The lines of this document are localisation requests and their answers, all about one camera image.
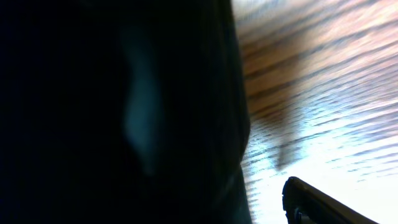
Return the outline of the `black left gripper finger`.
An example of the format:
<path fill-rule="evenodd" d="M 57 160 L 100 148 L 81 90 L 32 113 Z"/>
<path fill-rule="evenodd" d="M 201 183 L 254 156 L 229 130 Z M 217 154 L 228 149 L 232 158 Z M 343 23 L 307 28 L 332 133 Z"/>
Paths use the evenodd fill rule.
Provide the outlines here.
<path fill-rule="evenodd" d="M 298 177 L 289 177 L 282 190 L 289 224 L 376 224 Z"/>

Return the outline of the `plain black t-shirt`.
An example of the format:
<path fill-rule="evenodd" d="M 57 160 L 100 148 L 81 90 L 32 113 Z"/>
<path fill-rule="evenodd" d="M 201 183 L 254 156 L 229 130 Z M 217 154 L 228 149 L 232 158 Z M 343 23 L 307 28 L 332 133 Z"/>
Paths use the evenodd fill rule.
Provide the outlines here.
<path fill-rule="evenodd" d="M 2 223 L 251 223 L 231 1 L 2 1 Z"/>

